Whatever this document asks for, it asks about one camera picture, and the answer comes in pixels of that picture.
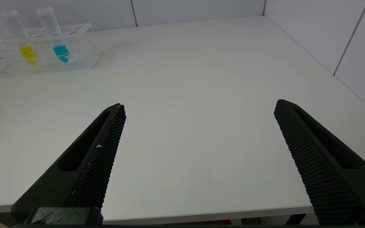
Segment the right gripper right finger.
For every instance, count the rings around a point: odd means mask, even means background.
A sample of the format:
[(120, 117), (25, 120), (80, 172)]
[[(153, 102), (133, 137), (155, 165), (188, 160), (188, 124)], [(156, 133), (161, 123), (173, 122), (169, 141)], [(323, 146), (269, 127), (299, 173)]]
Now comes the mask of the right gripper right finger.
[(365, 226), (365, 160), (292, 102), (274, 116), (319, 224)]

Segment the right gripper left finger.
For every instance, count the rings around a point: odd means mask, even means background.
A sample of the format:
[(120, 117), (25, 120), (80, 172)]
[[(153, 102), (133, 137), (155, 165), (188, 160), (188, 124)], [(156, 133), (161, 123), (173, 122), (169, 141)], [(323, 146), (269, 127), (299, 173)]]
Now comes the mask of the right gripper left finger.
[(12, 215), (24, 221), (40, 207), (101, 209), (125, 121), (124, 105), (103, 110), (13, 204)]

